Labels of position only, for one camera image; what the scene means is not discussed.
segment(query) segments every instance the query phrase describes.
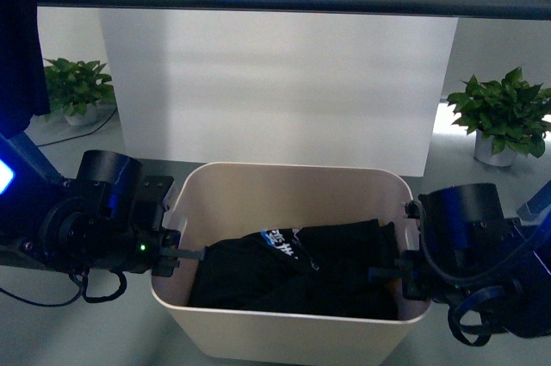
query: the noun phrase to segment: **green leaves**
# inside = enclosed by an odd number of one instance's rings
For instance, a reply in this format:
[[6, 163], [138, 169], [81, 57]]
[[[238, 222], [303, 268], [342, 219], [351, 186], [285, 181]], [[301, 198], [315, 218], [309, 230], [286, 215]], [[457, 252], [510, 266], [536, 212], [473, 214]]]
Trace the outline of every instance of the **green leaves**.
[[109, 84], [111, 75], [102, 73], [107, 64], [63, 58], [46, 61], [50, 63], [44, 72], [52, 111], [63, 109], [66, 115], [84, 115], [89, 103], [116, 103], [113, 85]]
[[520, 66], [500, 82], [481, 83], [473, 75], [463, 83], [464, 92], [447, 98], [449, 106], [455, 105], [454, 113], [461, 114], [454, 124], [467, 127], [467, 133], [479, 129], [485, 137], [494, 136], [492, 155], [506, 147], [537, 158], [545, 152], [543, 138], [551, 123], [543, 117], [551, 115], [551, 88], [524, 81]]

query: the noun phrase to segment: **black cloth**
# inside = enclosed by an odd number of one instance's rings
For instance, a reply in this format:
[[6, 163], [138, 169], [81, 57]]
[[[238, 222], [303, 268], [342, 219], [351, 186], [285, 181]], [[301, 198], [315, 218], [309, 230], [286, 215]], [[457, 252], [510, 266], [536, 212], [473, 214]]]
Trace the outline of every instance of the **black cloth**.
[[50, 112], [36, 16], [36, 0], [0, 0], [0, 133], [7, 139]]
[[393, 268], [394, 226], [377, 220], [268, 230], [207, 248], [188, 305], [397, 319], [392, 294], [369, 267]]

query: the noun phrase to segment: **white flower pot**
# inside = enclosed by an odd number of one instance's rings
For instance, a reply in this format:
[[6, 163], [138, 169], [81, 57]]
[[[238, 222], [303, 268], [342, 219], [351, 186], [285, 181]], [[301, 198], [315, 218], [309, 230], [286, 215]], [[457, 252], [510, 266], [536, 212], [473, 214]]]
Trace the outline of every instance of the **white flower pot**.
[[511, 166], [517, 157], [517, 152], [506, 147], [503, 152], [492, 155], [492, 140], [492, 136], [487, 139], [482, 138], [482, 132], [477, 129], [474, 157], [480, 162], [493, 166]]
[[69, 125], [73, 127], [81, 127], [84, 125], [90, 125], [97, 121], [97, 107], [94, 105], [86, 105], [86, 114], [75, 114], [72, 116], [65, 115]]

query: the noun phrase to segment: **white plastic basket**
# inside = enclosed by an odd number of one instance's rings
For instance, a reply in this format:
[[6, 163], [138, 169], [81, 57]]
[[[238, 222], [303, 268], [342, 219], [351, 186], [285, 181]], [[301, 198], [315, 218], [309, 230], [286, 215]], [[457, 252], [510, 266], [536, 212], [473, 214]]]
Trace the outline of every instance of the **white plastic basket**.
[[[181, 248], [273, 228], [360, 220], [394, 222], [401, 250], [415, 223], [403, 218], [412, 193], [381, 170], [265, 164], [207, 164], [186, 180], [168, 228], [182, 229]], [[197, 262], [182, 260], [170, 278], [154, 277], [157, 300], [207, 355], [316, 365], [378, 365], [422, 319], [428, 301], [395, 298], [399, 320], [186, 307]]]

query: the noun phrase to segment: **horizontal rod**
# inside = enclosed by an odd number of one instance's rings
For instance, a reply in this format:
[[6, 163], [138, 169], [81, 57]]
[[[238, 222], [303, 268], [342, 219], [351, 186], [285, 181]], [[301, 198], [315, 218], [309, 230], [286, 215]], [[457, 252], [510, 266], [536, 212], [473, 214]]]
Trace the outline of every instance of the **horizontal rod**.
[[551, 0], [38, 0], [39, 6], [551, 20]]

